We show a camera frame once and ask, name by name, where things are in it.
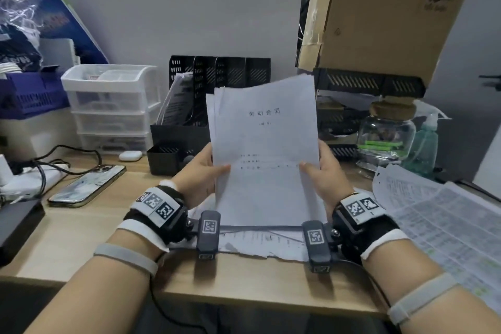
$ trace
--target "glass jar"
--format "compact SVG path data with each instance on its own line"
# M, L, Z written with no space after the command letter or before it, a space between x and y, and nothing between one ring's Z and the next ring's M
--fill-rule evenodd
M357 165L375 172L378 166L400 164L409 156L416 134L415 107L375 102L371 116L360 124L357 138Z

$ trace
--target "blue book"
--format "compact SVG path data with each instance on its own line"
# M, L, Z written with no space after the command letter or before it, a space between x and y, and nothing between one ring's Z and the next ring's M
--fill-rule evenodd
M75 10L65 0L40 0L35 21L42 22L41 38L70 38L81 63L109 63Z

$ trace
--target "forearm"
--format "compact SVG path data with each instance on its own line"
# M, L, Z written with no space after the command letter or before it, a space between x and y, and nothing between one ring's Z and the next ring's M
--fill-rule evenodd
M387 242L364 262L393 305L443 270L410 240ZM416 312L401 326L404 334L494 334L501 319L483 301L454 287Z
M108 243L150 259L161 251L135 233L117 230ZM149 275L102 256L90 259L29 326L28 334L122 334L131 330L148 290Z

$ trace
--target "wrist-mounted device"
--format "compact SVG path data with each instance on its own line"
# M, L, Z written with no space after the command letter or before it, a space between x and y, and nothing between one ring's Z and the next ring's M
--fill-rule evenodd
M191 240L197 236L198 258L215 259L219 248L219 223L217 211L206 210L200 220L188 217L183 195L169 186L148 188L131 205L124 220L138 221L150 228L165 243Z
M342 257L361 264L362 253L399 227L372 197L367 193L357 193L336 206L332 224L308 221L302 228L310 270L328 273L331 264Z

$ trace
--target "plastic bag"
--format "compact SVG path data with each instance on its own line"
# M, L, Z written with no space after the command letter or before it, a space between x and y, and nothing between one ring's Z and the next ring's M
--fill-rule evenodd
M35 12L41 0L0 0L0 63L14 62L22 71L41 66L41 22Z

